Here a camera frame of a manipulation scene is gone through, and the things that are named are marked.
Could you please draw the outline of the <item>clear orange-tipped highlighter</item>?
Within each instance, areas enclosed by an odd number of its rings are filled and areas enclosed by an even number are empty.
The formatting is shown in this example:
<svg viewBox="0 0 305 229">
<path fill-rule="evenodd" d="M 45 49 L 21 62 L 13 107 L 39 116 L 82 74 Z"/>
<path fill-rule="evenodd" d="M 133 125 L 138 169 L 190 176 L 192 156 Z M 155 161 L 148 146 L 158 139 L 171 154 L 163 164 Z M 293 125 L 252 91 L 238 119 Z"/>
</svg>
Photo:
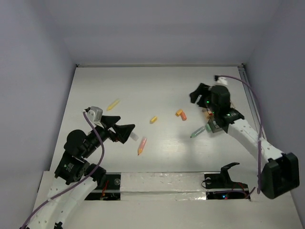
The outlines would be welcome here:
<svg viewBox="0 0 305 229">
<path fill-rule="evenodd" d="M 139 137 L 135 133 L 131 133 L 130 138 L 134 141 L 137 141 L 139 139 Z"/>
</svg>

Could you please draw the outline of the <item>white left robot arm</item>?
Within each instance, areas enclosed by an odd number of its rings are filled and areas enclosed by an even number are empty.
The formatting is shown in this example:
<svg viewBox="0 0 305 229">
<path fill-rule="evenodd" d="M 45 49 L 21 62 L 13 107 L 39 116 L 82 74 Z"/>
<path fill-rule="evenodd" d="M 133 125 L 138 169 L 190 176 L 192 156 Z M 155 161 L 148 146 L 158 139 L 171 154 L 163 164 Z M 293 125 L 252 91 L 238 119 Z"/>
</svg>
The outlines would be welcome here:
<svg viewBox="0 0 305 229">
<path fill-rule="evenodd" d="M 120 116 L 99 115 L 90 120 L 86 111 L 83 116 L 92 130 L 85 134 L 76 129 L 68 134 L 47 198 L 28 216 L 23 229 L 64 228 L 86 197 L 107 183 L 106 170 L 101 167 L 104 141 L 124 144 L 135 128 L 134 124 L 117 125 Z"/>
</svg>

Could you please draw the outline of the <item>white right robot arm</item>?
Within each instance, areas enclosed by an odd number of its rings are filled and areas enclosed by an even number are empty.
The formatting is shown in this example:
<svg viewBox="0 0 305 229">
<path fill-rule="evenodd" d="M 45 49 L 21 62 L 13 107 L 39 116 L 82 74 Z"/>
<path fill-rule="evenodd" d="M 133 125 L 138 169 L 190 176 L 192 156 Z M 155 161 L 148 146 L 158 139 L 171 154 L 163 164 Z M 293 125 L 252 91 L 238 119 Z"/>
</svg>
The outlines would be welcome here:
<svg viewBox="0 0 305 229">
<path fill-rule="evenodd" d="M 284 153 L 261 137 L 245 117 L 231 107 L 229 90 L 223 85 L 199 86 L 190 93 L 190 101 L 209 109 L 216 124 L 236 139 L 258 162 L 258 189 L 275 199 L 300 185 L 299 162 L 293 153 Z"/>
</svg>

